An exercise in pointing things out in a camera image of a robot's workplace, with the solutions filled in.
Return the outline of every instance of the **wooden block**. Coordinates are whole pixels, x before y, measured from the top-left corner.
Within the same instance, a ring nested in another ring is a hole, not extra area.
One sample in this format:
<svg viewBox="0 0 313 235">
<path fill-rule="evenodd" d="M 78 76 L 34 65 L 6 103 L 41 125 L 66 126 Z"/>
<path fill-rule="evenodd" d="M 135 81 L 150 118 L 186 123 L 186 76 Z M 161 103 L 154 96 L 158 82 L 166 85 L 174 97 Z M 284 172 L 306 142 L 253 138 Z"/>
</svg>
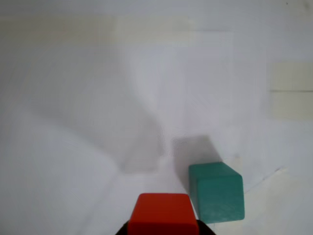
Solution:
<svg viewBox="0 0 313 235">
<path fill-rule="evenodd" d="M 204 223 L 244 219 L 243 179 L 226 164 L 189 166 L 189 184 L 191 200 Z"/>
<path fill-rule="evenodd" d="M 180 193 L 144 193 L 128 223 L 128 235 L 199 235 L 189 196 Z"/>
</svg>

